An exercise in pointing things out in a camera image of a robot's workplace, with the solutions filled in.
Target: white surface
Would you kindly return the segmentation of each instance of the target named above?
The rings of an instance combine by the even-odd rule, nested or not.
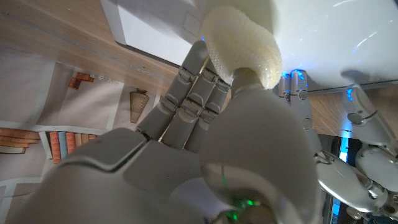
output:
[[[35,124],[43,110],[55,61],[0,42],[0,118]]]
[[[106,130],[107,131],[112,130],[114,119],[115,119],[115,116],[116,116],[116,112],[118,111],[118,106],[119,106],[119,102],[120,102],[120,97],[122,95],[123,86],[124,86],[124,83],[119,82],[119,84],[118,84],[119,93],[118,93],[118,96],[116,97],[118,100],[113,103],[111,111],[109,112],[108,122],[106,123]]]
[[[4,192],[4,196],[2,198],[2,203],[0,205],[0,224],[4,224],[6,222],[7,214],[11,206],[11,202],[13,200],[14,192],[17,187],[17,184],[31,184],[31,183],[40,183],[40,178],[38,177],[22,177],[16,178],[12,180],[4,180],[0,181],[0,186],[6,186],[6,191]]]
[[[199,23],[192,17],[202,20],[206,2],[119,0],[126,43],[180,65],[199,39],[193,34]],[[346,86],[350,82],[341,73],[347,70],[359,71],[346,73],[358,83],[398,80],[398,9],[393,0],[228,2],[246,14],[256,12],[250,17],[274,33],[283,71],[306,70],[313,80],[310,90]]]

